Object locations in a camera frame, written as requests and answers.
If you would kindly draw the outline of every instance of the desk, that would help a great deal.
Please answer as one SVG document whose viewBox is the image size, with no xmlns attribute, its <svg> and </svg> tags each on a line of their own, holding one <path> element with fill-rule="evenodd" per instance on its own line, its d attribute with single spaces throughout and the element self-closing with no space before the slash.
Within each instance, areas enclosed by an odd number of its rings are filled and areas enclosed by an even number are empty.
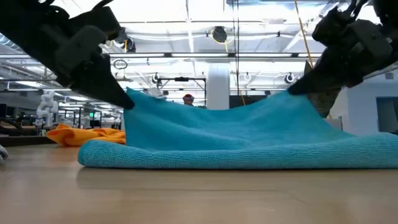
<svg viewBox="0 0 398 224">
<path fill-rule="evenodd" d="M 78 148 L 9 147 L 0 223 L 397 223 L 398 170 L 90 169 Z"/>
</svg>

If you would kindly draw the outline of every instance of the blue towel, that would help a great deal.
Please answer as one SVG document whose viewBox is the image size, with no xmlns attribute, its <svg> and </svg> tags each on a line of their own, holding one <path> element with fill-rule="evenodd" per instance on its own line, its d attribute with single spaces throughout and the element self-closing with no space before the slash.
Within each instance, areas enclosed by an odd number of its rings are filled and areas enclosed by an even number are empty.
<svg viewBox="0 0 398 224">
<path fill-rule="evenodd" d="M 210 111 L 128 90 L 127 146 L 89 141 L 80 164 L 132 169 L 374 169 L 398 167 L 398 136 L 356 137 L 324 122 L 286 91 L 253 105 Z"/>
</svg>

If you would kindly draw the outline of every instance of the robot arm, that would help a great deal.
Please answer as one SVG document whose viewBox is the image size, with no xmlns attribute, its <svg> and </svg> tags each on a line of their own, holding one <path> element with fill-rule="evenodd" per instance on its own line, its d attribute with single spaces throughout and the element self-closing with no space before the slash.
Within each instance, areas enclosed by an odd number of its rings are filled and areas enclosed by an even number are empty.
<svg viewBox="0 0 398 224">
<path fill-rule="evenodd" d="M 368 0 L 352 0 L 346 11 L 332 9 L 317 25 L 314 40 L 326 46 L 314 69 L 288 91 L 293 95 L 353 87 L 372 72 L 398 61 L 398 1 L 373 0 L 381 25 L 356 19 Z"/>
<path fill-rule="evenodd" d="M 54 0 L 3 0 L 0 32 L 53 71 L 62 86 L 131 109 L 134 102 L 112 76 L 109 55 L 98 47 L 122 30 L 105 7 L 111 1 L 69 18 L 65 10 L 51 6 Z"/>
</svg>

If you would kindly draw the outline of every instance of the orange cloth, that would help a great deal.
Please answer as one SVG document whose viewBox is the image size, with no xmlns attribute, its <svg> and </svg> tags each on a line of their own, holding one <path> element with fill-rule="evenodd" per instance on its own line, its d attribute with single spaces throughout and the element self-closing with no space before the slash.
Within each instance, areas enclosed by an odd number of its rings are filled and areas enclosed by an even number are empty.
<svg viewBox="0 0 398 224">
<path fill-rule="evenodd" d="M 119 144 L 126 143 L 124 131 L 111 128 L 78 129 L 66 124 L 59 124 L 55 130 L 49 131 L 47 137 L 63 146 L 82 146 L 89 140 L 103 140 Z"/>
</svg>

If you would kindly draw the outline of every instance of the pillar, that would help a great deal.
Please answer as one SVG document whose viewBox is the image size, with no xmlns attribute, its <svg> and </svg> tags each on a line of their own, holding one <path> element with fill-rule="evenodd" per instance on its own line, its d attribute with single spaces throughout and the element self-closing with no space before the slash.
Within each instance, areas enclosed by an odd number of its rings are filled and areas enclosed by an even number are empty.
<svg viewBox="0 0 398 224">
<path fill-rule="evenodd" d="M 229 109 L 229 64 L 210 63 L 206 82 L 207 109 Z"/>
</svg>

